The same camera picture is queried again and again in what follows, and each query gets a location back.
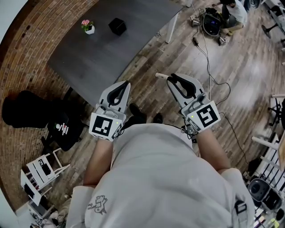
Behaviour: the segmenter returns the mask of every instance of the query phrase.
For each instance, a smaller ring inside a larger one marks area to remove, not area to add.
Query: flower pot
[[[95,32],[95,27],[94,27],[94,25],[91,25],[91,26],[92,26],[92,28],[91,28],[90,30],[85,31],[88,35],[93,34],[93,33]]]

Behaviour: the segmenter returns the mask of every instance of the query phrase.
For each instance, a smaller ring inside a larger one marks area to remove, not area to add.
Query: wire
[[[193,6],[193,4],[191,4],[191,6],[192,6],[192,8],[194,9],[194,12],[195,12],[195,14],[196,14],[196,17],[198,17],[198,16],[197,16],[197,13],[196,13],[196,10],[195,10],[195,8],[194,8],[194,6]],[[217,105],[219,105],[220,103],[222,103],[222,102],[224,102],[225,100],[228,99],[228,97],[229,97],[229,95],[230,95],[230,93],[231,93],[231,87],[230,87],[230,85],[229,85],[227,82],[218,83],[218,82],[214,79],[214,77],[211,75],[211,73],[210,73],[209,53],[208,53],[208,49],[207,49],[207,43],[206,43],[206,39],[205,39],[205,36],[204,36],[204,32],[203,32],[203,29],[202,29],[202,26],[201,26],[201,22],[200,22],[199,25],[200,25],[200,27],[201,27],[201,32],[202,32],[203,39],[204,39],[204,42],[205,42],[206,52],[204,52],[204,51],[200,48],[199,45],[197,45],[196,47],[197,47],[197,49],[198,49],[198,50],[206,57],[206,59],[207,59],[207,73],[208,73],[208,75],[209,75],[209,98],[210,98],[210,100],[211,100],[211,79],[214,81],[214,83],[215,83],[216,85],[221,86],[221,85],[227,84],[227,85],[228,85],[228,88],[229,88],[229,93],[228,93],[228,95],[226,96],[226,98],[224,98],[223,100],[219,101],[219,102],[216,104],[216,106],[217,106]],[[198,27],[197,27],[197,32],[193,35],[192,38],[194,38],[194,36],[195,36],[197,33],[198,33]]]
[[[119,132],[119,134],[116,136],[116,138],[119,138],[119,136],[121,136],[124,132],[125,132],[125,129],[120,130],[120,132]]]
[[[185,129],[183,129],[183,126],[182,126],[182,127],[181,127],[181,132],[187,134],[187,137],[188,137],[188,139],[190,140],[190,139],[192,139],[195,135],[197,135],[197,133],[196,133],[196,134],[188,134],[188,130],[187,130],[187,127],[188,127],[188,126],[190,126],[190,124],[186,124],[186,121],[184,120],[184,128],[185,128]]]
[[[160,34],[160,31],[158,33],[155,34],[155,37],[157,38],[161,38],[161,34]]]
[[[197,32],[192,36],[192,39],[194,38],[194,36],[198,33],[198,26],[196,26],[197,28]]]
[[[239,142],[239,140],[238,140],[238,138],[237,138],[236,132],[235,132],[235,130],[234,130],[234,128],[233,128],[233,126],[232,126],[232,124],[230,123],[230,121],[229,121],[229,119],[227,118],[227,116],[226,116],[226,114],[225,114],[225,113],[223,113],[223,112],[219,112],[219,114],[223,114],[223,115],[224,115],[224,117],[227,119],[227,121],[228,121],[229,125],[231,125],[231,127],[232,127],[232,131],[233,131],[233,133],[235,134],[235,137],[236,137],[237,144],[239,145],[240,150],[241,150],[241,151],[243,152],[243,154],[244,154],[245,162],[248,164],[248,161],[247,161],[247,159],[246,159],[245,151],[244,151],[244,150],[241,148],[241,146],[240,146],[240,142]]]

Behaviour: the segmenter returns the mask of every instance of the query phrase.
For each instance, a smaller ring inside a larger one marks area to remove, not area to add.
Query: table
[[[102,91],[112,85],[137,53],[170,21],[170,41],[182,5],[169,0],[100,0],[67,32],[56,47],[49,65],[89,104],[98,103]],[[114,18],[127,30],[113,34],[108,24]],[[81,22],[94,22],[95,33],[87,35]]]

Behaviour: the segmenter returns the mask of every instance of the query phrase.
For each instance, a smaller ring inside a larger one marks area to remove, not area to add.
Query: black shoe
[[[141,111],[139,110],[137,105],[134,103],[131,103],[129,105],[129,109],[130,109],[130,112],[133,114],[133,116],[141,116],[142,115]]]
[[[163,116],[160,113],[157,113],[153,118],[153,123],[163,123]]]

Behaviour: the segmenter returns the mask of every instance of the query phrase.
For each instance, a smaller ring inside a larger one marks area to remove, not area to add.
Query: speaker
[[[126,24],[123,20],[115,18],[109,23],[109,27],[113,33],[120,36],[126,31]]]

